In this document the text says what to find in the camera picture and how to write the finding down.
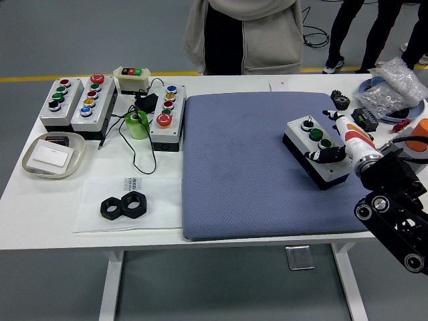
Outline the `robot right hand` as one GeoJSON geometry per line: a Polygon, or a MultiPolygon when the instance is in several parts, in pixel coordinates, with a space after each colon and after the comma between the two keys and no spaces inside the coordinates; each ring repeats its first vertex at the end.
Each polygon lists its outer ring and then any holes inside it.
{"type": "Polygon", "coordinates": [[[344,146],[335,146],[314,152],[305,152],[304,156],[318,164],[338,163],[346,157],[360,161],[366,159],[378,159],[383,155],[376,149],[369,135],[361,130],[356,123],[341,112],[324,110],[322,112],[330,120],[335,121],[336,130],[339,133],[344,146]]]}

